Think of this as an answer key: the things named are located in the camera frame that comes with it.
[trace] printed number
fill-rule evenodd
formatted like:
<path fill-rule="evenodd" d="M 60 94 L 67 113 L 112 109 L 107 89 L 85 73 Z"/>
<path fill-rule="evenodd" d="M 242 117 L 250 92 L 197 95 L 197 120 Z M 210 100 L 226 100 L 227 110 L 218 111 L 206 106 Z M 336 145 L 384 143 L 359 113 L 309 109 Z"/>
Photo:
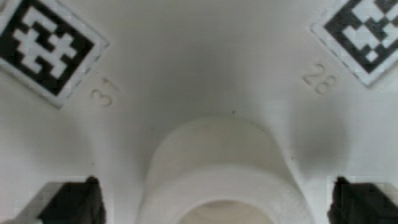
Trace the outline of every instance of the printed number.
<path fill-rule="evenodd" d="M 314 65 L 316 72 L 302 76 L 302 80 L 309 87 L 313 88 L 316 94 L 325 95 L 330 91 L 330 88 L 336 86 L 338 78 L 332 75 L 327 75 L 327 69 L 322 64 Z"/>
<path fill-rule="evenodd" d="M 107 78 L 101 79 L 101 82 L 103 82 L 103 88 L 108 86 L 114 89 L 115 92 L 121 92 L 121 89 L 119 89 L 117 85 L 114 84 L 114 82 Z M 103 107 L 110 107 L 112 104 L 114 104 L 114 97 L 99 89 L 92 89 L 91 99 L 98 101 L 98 103 L 101 104 Z"/>
<path fill-rule="evenodd" d="M 103 94 L 101 90 L 98 90 L 98 89 L 94 89 L 91 91 L 91 99 L 101 101 L 101 106 L 103 107 L 110 107 L 110 105 L 114 104 L 112 97 L 107 94 Z"/>

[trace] number 28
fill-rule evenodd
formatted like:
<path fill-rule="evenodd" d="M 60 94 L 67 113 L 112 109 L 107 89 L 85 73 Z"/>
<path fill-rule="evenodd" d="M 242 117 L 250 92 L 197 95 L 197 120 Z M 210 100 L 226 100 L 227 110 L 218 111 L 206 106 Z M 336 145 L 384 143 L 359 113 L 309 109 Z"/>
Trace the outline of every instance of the number 28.
<path fill-rule="evenodd" d="M 332 75 L 327 75 L 327 69 L 323 64 L 316 64 L 316 72 L 302 76 L 302 81 L 313 88 L 316 94 L 325 95 L 330 91 L 330 88 L 338 84 L 338 78 Z"/>

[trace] black block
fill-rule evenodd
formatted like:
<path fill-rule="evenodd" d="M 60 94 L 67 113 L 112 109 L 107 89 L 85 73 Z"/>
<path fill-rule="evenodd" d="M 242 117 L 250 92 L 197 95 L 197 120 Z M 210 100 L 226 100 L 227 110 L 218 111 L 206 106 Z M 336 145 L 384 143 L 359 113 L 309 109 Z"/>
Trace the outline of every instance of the black block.
<path fill-rule="evenodd" d="M 66 183 L 39 214 L 43 224 L 105 224 L 99 181 Z"/>
<path fill-rule="evenodd" d="M 329 210 L 332 224 L 398 224 L 398 207 L 375 184 L 352 184 L 339 177 L 332 199 Z"/>

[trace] curved white surface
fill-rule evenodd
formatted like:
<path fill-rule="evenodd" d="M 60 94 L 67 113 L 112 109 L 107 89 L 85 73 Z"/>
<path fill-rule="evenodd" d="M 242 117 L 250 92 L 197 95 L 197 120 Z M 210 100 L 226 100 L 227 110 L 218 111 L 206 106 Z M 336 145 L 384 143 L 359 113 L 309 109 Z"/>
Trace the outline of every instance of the curved white surface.
<path fill-rule="evenodd" d="M 0 74 L 0 223 L 46 182 L 98 175 L 108 223 L 137 218 L 153 152 L 206 115 L 270 130 L 327 224 L 336 175 L 398 185 L 398 77 L 366 88 L 309 25 L 334 0 L 62 0 L 110 41 L 62 110 Z M 338 84 L 316 95 L 302 76 L 322 62 Z M 103 83 L 117 85 L 119 92 Z M 91 92 L 112 95 L 101 107 Z"/>
<path fill-rule="evenodd" d="M 227 200 L 254 206 L 274 223 L 313 223 L 295 187 L 266 132 L 229 116 L 201 118 L 156 149 L 137 224 L 178 224 L 201 205 Z"/>
<path fill-rule="evenodd" d="M 179 224 L 201 205 L 226 200 L 254 206 L 272 224 L 313 223 L 300 192 L 265 170 L 233 165 L 210 166 L 171 182 L 146 197 L 139 224 Z"/>

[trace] black object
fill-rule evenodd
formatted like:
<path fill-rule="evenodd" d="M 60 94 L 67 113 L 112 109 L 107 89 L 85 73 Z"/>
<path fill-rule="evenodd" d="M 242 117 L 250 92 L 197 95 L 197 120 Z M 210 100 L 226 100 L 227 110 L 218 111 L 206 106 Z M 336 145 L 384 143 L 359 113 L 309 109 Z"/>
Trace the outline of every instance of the black object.
<path fill-rule="evenodd" d="M 44 224 L 105 224 L 99 181 L 66 183 L 37 217 Z"/>
<path fill-rule="evenodd" d="M 375 184 L 352 184 L 339 177 L 332 199 L 329 210 L 332 224 L 398 224 L 398 207 Z"/>

